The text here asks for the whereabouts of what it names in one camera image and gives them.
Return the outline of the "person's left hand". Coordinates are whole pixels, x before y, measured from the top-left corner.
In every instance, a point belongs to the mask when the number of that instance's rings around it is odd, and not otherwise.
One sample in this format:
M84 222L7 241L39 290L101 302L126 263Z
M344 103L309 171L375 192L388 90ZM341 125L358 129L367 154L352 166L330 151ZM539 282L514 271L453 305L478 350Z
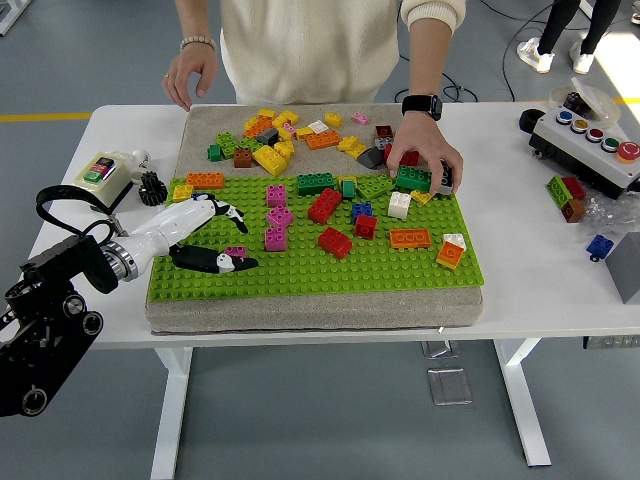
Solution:
M411 151L420 154L432 173L431 194L436 193L441 186L444 172L442 162L451 168L452 192L457 192L463 177L463 158L446 141L437 122L427 113L409 111L404 114L387 159L391 177L397 176L403 155Z

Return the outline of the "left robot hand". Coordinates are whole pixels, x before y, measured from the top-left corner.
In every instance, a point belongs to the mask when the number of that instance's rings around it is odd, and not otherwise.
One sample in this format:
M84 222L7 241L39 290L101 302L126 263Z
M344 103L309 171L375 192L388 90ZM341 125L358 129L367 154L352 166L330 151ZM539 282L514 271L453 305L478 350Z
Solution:
M118 244L125 251L123 258L131 276L135 278L143 273L152 260L160 256L170 256L179 268L203 273L220 274L256 268L258 261L253 258L180 244L215 216L227 217L242 233L248 231L242 211L212 194L201 194L170 205L129 236L121 238Z

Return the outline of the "person's right hand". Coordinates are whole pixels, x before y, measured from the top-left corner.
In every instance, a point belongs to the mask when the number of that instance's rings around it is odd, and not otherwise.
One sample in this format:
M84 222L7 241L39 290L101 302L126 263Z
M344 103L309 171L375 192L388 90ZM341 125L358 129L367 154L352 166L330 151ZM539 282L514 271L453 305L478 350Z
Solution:
M193 100L188 90L189 79L197 74L195 96L204 98L218 73L218 59L214 48L204 43L188 44L171 62L162 80L167 97L189 112Z

